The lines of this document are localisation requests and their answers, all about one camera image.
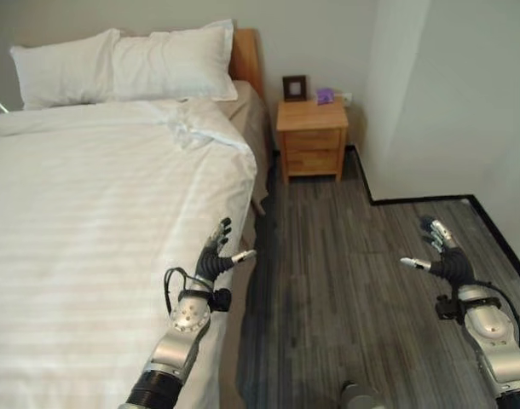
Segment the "wood-grain vinyl floor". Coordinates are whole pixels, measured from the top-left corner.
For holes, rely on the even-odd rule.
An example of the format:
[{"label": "wood-grain vinyl floor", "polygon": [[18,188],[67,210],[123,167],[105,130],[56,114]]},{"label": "wood-grain vinyl floor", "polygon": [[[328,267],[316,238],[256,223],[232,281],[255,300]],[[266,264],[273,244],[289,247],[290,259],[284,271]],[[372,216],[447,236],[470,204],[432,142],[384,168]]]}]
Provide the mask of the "wood-grain vinyl floor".
[{"label": "wood-grain vinyl floor", "polygon": [[240,346],[248,408],[336,408],[346,379],[373,386],[387,407],[495,407],[459,326],[436,317],[448,285],[398,261],[436,256],[418,224],[436,216],[520,313],[520,279],[466,202],[373,207],[355,152],[340,183],[284,186],[278,163],[269,191]]}]

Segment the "bed frame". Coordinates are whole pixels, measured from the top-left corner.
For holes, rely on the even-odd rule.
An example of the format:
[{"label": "bed frame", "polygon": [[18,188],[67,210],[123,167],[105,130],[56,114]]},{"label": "bed frame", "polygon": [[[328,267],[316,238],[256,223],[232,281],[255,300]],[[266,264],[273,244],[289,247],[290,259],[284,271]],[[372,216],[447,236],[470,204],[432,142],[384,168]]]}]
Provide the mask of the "bed frame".
[{"label": "bed frame", "polygon": [[239,28],[235,30],[232,60],[229,63],[229,75],[232,79],[248,81],[265,102],[257,31],[254,28]]}]

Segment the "robotic arm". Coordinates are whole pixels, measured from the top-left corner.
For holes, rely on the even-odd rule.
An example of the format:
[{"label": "robotic arm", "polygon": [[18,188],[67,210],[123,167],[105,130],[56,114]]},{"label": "robotic arm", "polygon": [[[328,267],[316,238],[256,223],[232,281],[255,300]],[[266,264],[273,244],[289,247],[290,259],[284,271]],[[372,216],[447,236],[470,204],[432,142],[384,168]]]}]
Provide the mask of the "robotic arm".
[{"label": "robotic arm", "polygon": [[430,235],[426,241],[438,250],[442,260],[427,262],[405,257],[401,262],[449,282],[452,298],[438,297],[438,317],[457,320],[462,325],[465,338],[476,352],[480,372],[498,406],[520,408],[520,345],[514,338],[514,325],[500,311],[499,299],[489,297],[484,288],[499,291],[509,302],[520,330],[519,316],[504,293],[490,283],[475,279],[466,254],[441,222],[433,217],[422,217],[421,227]]},{"label": "robotic arm", "polygon": [[[211,323],[211,311],[229,310],[229,290],[213,291],[217,277],[235,264],[256,255],[255,251],[243,251],[233,257],[219,256],[220,250],[228,243],[230,224],[229,218],[222,220],[208,238],[194,277],[188,276],[181,268],[167,271],[165,301],[170,313],[169,329],[148,358],[130,397],[118,409],[170,409],[175,406],[198,356],[199,341]],[[168,285],[175,271],[184,277],[185,288],[179,295],[178,305],[172,309]],[[188,288],[187,279],[192,281]]]}]

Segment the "wall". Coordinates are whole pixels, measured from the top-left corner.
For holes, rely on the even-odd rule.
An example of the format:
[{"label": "wall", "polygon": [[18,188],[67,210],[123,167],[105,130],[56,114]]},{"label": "wall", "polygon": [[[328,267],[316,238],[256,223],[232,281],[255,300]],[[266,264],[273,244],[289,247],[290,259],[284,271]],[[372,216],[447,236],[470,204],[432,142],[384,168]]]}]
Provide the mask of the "wall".
[{"label": "wall", "polygon": [[233,18],[260,32],[270,107],[281,77],[309,76],[316,86],[353,92],[361,101],[377,0],[5,0],[0,1],[0,99],[20,109],[8,49],[87,37],[108,27],[137,34]]},{"label": "wall", "polygon": [[430,0],[380,0],[365,108],[367,138],[358,146],[373,197],[383,197],[384,161],[407,93]]},{"label": "wall", "polygon": [[473,193],[520,256],[520,0],[432,0],[412,60],[396,126],[368,131],[374,198]]}]

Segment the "baseboard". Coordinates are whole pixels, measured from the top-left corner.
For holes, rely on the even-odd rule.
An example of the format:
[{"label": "baseboard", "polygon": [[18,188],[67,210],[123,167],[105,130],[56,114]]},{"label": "baseboard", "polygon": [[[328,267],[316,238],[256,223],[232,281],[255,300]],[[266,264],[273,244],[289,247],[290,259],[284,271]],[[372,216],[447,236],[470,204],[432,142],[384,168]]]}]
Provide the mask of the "baseboard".
[{"label": "baseboard", "polygon": [[[347,151],[356,151],[355,146],[346,147]],[[514,267],[517,272],[517,275],[520,277],[520,260],[517,257],[517,254],[510,247],[508,242],[503,236],[502,232],[497,228],[491,217],[489,217],[488,212],[482,207],[479,200],[473,194],[455,194],[455,195],[444,195],[444,196],[424,196],[419,198],[402,198],[402,199],[381,199],[374,200],[372,197],[372,192],[370,191],[370,187],[368,185],[368,179],[366,178],[366,174],[364,173],[364,169],[362,168],[361,156],[358,151],[356,152],[356,157],[359,161],[359,167],[361,168],[362,180],[364,182],[364,186],[367,190],[368,201],[372,206],[380,206],[380,205],[398,205],[403,203],[418,203],[418,202],[432,202],[437,200],[460,200],[460,199],[468,199],[472,205],[474,211],[480,216],[485,226],[488,228],[491,235],[494,237],[495,241],[499,245],[500,249],[505,253],[506,258]]]},{"label": "baseboard", "polygon": [[493,235],[495,241],[503,250],[511,265],[514,267],[514,269],[517,271],[517,274],[520,277],[520,260],[517,257],[517,254],[510,247],[510,245],[505,239],[505,236],[503,236],[502,232],[497,228],[493,220],[491,220],[491,217],[489,217],[488,212],[483,208],[482,204],[476,198],[476,196],[472,194],[468,199],[471,201],[472,207],[474,208],[476,213],[482,218],[483,223],[487,226],[489,232],[491,233],[491,235]]}]

